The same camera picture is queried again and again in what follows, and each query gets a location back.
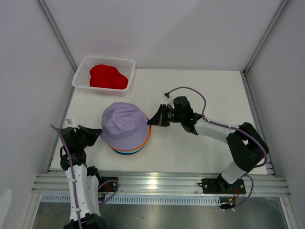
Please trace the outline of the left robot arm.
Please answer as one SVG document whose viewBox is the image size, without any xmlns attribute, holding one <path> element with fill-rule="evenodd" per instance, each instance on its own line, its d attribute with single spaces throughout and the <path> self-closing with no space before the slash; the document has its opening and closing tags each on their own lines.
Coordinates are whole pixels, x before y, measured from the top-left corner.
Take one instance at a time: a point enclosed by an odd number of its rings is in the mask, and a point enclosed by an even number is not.
<svg viewBox="0 0 305 229">
<path fill-rule="evenodd" d="M 81 125 L 57 131 L 62 142 L 60 166 L 68 180 L 70 193 L 70 220 L 63 226 L 65 229 L 107 228 L 98 202 L 103 179 L 95 166 L 87 166 L 85 153 L 85 148 L 93 146 L 101 132 L 101 129 Z"/>
</svg>

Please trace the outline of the orange bucket hat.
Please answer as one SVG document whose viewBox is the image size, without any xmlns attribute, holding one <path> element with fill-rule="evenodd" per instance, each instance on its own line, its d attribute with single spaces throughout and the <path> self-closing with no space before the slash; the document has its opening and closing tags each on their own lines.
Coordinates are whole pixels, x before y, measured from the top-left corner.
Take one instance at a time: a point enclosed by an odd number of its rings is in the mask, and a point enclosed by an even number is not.
<svg viewBox="0 0 305 229">
<path fill-rule="evenodd" d="M 137 130 L 130 137 L 116 143 L 113 147 L 121 147 L 130 145 L 132 147 L 138 147 L 144 143 L 148 143 L 152 134 L 152 128 L 150 125 L 147 125 L 147 118 L 141 123 L 139 130 Z"/>
</svg>

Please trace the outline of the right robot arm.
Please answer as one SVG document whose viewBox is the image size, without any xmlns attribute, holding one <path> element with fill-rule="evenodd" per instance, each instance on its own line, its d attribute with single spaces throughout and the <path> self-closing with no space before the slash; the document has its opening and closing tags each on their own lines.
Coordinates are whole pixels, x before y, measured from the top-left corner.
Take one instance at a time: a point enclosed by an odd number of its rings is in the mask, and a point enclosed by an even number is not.
<svg viewBox="0 0 305 229">
<path fill-rule="evenodd" d="M 203 178 L 198 184 L 205 194 L 232 194 L 237 190 L 245 194 L 242 177 L 267 162 L 269 148 L 252 124 L 230 126 L 212 121 L 195 113 L 185 96 L 176 97 L 173 105 L 161 104 L 148 125 L 168 127 L 180 123 L 194 135 L 211 137 L 228 145 L 232 162 L 217 178 Z"/>
</svg>

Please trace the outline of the teal bucket hat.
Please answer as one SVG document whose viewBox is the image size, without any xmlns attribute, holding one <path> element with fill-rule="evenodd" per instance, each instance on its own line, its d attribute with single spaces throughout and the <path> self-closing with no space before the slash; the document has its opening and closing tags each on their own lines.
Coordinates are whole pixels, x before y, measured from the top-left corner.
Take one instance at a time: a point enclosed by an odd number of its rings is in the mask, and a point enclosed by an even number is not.
<svg viewBox="0 0 305 229">
<path fill-rule="evenodd" d="M 121 155 L 132 155 L 132 154 L 140 152 L 146 146 L 147 146 L 147 143 L 144 143 L 144 144 L 142 144 L 142 145 L 140 145 L 138 147 L 132 147 L 130 145 L 121 146 L 121 147 L 113 147 L 113 146 L 111 146 L 111 149 L 113 151 L 115 151 L 116 153 L 121 154 Z"/>
</svg>

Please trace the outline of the lavender bucket hat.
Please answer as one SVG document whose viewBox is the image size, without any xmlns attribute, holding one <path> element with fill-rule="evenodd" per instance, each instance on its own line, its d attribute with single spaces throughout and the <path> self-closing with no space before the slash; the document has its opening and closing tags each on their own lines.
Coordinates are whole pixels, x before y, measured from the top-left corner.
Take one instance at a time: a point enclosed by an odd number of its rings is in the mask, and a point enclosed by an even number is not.
<svg viewBox="0 0 305 229">
<path fill-rule="evenodd" d="M 114 146 L 139 130 L 145 118 L 145 113 L 134 104 L 113 103 L 102 114 L 100 137 L 108 146 Z"/>
</svg>

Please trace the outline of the red bucket hat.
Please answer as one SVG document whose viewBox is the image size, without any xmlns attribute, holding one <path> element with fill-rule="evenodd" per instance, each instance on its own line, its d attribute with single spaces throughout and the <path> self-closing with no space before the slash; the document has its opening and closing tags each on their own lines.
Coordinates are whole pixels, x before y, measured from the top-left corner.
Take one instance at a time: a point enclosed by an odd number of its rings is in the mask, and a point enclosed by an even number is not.
<svg viewBox="0 0 305 229">
<path fill-rule="evenodd" d="M 99 64 L 92 67 L 89 73 L 91 87 L 123 90 L 128 85 L 128 79 L 113 66 Z"/>
</svg>

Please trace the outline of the dark blue bucket hat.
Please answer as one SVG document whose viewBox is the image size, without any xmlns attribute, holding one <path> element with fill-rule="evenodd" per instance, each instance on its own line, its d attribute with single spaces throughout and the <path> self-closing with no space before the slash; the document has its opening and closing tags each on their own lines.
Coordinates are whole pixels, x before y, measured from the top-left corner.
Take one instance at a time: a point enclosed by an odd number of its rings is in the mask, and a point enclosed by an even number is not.
<svg viewBox="0 0 305 229">
<path fill-rule="evenodd" d="M 137 149 L 134 149 L 134 150 L 127 150 L 127 151 L 124 151 L 124 150 L 118 150 L 118 149 L 114 149 L 114 151 L 120 155 L 133 155 L 133 154 L 136 154 L 138 152 L 140 152 L 141 150 L 143 150 L 145 148 L 145 146 L 143 147 L 139 147 Z"/>
</svg>

